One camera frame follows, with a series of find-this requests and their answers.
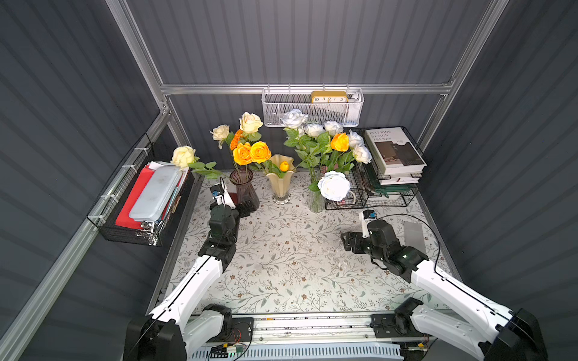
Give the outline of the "orange tulip bud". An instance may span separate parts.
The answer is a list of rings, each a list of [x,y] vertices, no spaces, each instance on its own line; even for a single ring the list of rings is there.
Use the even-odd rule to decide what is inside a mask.
[[[280,164],[276,164],[274,162],[271,162],[271,172],[273,174],[277,175],[280,179],[283,179],[283,177],[289,171],[289,168],[290,168],[289,163],[286,161],[283,161]]]

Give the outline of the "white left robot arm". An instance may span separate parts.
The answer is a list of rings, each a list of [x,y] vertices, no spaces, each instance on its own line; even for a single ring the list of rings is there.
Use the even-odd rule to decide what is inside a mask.
[[[190,320],[203,296],[230,265],[241,217],[228,204],[210,209],[209,234],[191,270],[149,314],[136,317],[126,329],[123,360],[188,360],[207,341],[226,338],[232,311],[209,305]]]

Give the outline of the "orange flower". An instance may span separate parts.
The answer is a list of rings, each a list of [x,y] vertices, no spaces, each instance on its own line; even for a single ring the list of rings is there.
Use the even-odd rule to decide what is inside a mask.
[[[328,163],[328,171],[337,171],[343,174],[349,171],[349,163],[351,162],[349,137],[345,133],[338,133],[334,135],[331,140],[331,155]]]
[[[244,132],[240,129],[236,132],[236,134],[234,135],[234,137],[231,140],[231,143],[230,143],[230,150],[231,151],[233,151],[237,148],[239,141],[242,138],[245,138],[245,136],[244,136]]]

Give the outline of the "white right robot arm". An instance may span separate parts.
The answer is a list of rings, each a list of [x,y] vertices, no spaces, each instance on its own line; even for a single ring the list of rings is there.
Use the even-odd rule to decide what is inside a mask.
[[[341,234],[346,251],[369,255],[380,269],[421,287],[459,315],[450,317],[409,298],[394,311],[397,332],[432,335],[478,360],[548,358],[538,320],[529,311],[512,311],[437,269],[425,253],[402,245],[392,225],[373,213],[363,213],[361,225],[359,233]]]

